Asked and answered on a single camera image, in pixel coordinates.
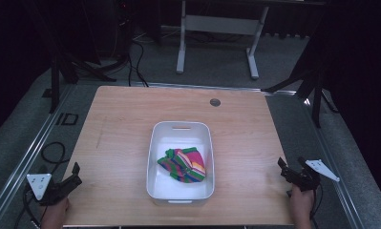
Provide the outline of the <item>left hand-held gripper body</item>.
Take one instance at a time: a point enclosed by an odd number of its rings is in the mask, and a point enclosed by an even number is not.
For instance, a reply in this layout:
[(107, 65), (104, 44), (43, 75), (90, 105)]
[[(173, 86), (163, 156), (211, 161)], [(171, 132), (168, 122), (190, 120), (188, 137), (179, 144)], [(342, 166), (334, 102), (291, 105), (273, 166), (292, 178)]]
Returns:
[(69, 195), (60, 183), (53, 181), (51, 174), (27, 174), (27, 181), (40, 205), (56, 205)]

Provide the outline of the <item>person's right hand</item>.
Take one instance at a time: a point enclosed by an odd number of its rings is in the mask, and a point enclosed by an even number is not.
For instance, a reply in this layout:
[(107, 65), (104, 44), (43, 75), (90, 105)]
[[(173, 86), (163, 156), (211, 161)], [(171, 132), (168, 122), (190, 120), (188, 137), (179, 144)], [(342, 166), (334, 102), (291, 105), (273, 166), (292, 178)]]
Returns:
[(295, 229), (312, 229), (310, 212), (314, 205), (314, 192), (312, 190), (302, 192), (293, 184), (291, 186), (290, 214)]

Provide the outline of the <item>white desk frame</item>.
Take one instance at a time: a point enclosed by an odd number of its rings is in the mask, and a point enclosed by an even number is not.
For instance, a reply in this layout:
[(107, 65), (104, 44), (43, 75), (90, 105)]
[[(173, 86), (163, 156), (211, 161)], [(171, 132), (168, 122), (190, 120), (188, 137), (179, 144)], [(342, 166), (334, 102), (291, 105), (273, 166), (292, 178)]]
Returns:
[(238, 35), (252, 35), (254, 37), (252, 45), (245, 50), (245, 53), (250, 76), (252, 79), (258, 79), (259, 72), (255, 60), (255, 52), (265, 25), (268, 10), (269, 7), (263, 7), (259, 20), (193, 15), (186, 12), (186, 1), (181, 0), (180, 47), (176, 72), (184, 72), (186, 55), (185, 35), (187, 31), (229, 33)]

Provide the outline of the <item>black equipment tower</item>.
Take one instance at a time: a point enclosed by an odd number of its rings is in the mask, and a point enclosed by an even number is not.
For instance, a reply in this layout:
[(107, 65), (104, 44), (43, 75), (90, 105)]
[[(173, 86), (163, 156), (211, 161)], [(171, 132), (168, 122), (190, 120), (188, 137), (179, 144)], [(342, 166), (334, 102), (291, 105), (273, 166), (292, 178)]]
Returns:
[(116, 28), (116, 54), (119, 58), (126, 59), (135, 28), (133, 0), (116, 0)]

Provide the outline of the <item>aluminium floor rail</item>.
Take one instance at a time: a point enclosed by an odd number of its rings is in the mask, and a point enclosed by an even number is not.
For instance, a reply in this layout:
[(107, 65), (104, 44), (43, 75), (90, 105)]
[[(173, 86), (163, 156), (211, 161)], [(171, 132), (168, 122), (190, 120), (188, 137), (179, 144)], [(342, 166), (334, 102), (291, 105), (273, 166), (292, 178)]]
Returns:
[(328, 145), (328, 141), (326, 140), (326, 136), (324, 134), (324, 125), (320, 124), (320, 126), (317, 127), (316, 123), (314, 122), (314, 118), (312, 117), (314, 110), (317, 108), (317, 105), (320, 108), (320, 104), (316, 105), (313, 101), (310, 100), (310, 98), (307, 98), (304, 99), (303, 105), (306, 109), (307, 117), (313, 125), (313, 132), (315, 133), (315, 136), (317, 137), (320, 145), (321, 156), (318, 158), (318, 161), (322, 160), (323, 165), (319, 167), (318, 170), (323, 173), (324, 177), (330, 180), (333, 187), (335, 188), (335, 192), (345, 212), (350, 228), (363, 229), (363, 221), (358, 215), (357, 208), (349, 193), (346, 180), (342, 177), (341, 170), (339, 169), (335, 157), (333, 156)]
[(181, 89), (203, 89), (203, 90), (227, 90), (227, 91), (248, 91), (248, 92), (258, 92), (263, 93), (268, 96), (278, 95), (278, 96), (294, 96), (296, 91), (280, 90), (274, 93), (264, 92), (260, 88), (245, 88), (245, 87), (218, 87), (218, 86), (199, 86), (199, 85), (185, 85), (185, 84), (169, 84), (169, 83), (147, 83), (143, 84), (140, 82), (134, 82), (130, 84), (130, 87), (145, 87), (145, 88), (181, 88)]
[(30, 89), (0, 128), (0, 220), (73, 90), (73, 85), (64, 86), (54, 107), (41, 90)]

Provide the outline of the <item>colourful striped sock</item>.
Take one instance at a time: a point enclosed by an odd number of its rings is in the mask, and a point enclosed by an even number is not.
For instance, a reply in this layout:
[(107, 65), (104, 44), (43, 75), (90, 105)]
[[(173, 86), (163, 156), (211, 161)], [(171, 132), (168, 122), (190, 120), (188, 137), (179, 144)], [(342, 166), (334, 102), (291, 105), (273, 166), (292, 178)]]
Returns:
[(179, 182), (202, 182), (206, 178), (204, 160), (196, 147), (168, 149), (157, 163)]

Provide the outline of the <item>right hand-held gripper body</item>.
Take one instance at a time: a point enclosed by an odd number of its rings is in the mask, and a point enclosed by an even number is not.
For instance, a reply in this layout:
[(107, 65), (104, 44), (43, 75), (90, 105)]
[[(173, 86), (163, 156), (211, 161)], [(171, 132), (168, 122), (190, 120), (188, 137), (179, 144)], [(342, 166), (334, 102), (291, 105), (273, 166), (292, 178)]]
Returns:
[(306, 164), (310, 167), (308, 174), (303, 171), (303, 168), (301, 172), (296, 172), (287, 166), (287, 171), (283, 172), (281, 169), (281, 176), (284, 177), (287, 182), (298, 186), (302, 192), (316, 190), (321, 182), (320, 176), (330, 178), (336, 182), (340, 181), (340, 178), (335, 175), (321, 159), (306, 159)]

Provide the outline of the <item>person's left hand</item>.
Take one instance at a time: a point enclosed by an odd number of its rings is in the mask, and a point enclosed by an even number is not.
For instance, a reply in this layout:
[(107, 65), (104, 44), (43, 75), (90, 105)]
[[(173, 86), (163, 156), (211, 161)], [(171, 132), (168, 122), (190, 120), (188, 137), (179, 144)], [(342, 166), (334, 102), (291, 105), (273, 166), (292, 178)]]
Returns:
[(55, 205), (41, 206), (40, 229), (63, 229), (70, 202), (63, 198)]

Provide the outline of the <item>white plastic bin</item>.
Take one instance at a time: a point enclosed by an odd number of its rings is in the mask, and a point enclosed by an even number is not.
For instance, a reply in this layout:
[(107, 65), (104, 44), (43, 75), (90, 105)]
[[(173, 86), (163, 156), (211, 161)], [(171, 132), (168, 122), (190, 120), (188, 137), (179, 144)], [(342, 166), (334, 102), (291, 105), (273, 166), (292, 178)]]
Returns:
[[(169, 176), (157, 160), (168, 149), (196, 147), (204, 160), (206, 178), (183, 183)], [(215, 168), (209, 128), (200, 122), (162, 121), (154, 126), (148, 154), (146, 189), (158, 205), (203, 204), (215, 190)]]

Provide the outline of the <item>black tripod stand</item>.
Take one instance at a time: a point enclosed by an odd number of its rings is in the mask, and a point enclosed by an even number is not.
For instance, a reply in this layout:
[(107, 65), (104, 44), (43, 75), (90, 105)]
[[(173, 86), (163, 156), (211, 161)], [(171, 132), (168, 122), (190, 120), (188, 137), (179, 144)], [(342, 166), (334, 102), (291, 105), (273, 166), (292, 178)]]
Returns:
[(262, 92), (274, 94), (275, 92), (281, 90), (285, 86), (293, 84), (301, 80), (302, 83), (299, 86), (296, 96), (301, 99), (307, 99), (310, 94), (313, 94), (313, 103), (311, 109), (311, 119), (317, 128), (321, 127), (320, 124), (320, 109), (321, 100), (325, 99), (329, 108), (338, 113), (338, 110), (333, 107), (329, 100), (326, 98), (323, 92), (323, 86), (325, 81), (325, 68), (316, 67), (307, 70), (296, 71), (293, 70), (290, 77), (274, 86), (262, 89)]
[(59, 76), (61, 74), (72, 83), (76, 83), (78, 76), (74, 68), (78, 67), (79, 69), (83, 69), (89, 74), (96, 76), (102, 81), (116, 82), (115, 79), (107, 76), (105, 72), (116, 69), (123, 63), (123, 60), (118, 60), (116, 63), (111, 65), (95, 68), (86, 62), (79, 60), (70, 53), (66, 53), (65, 55), (55, 55), (51, 62), (51, 87), (46, 89), (43, 93), (44, 97), (49, 97), (51, 99), (51, 108), (49, 113), (53, 114), (60, 103)]

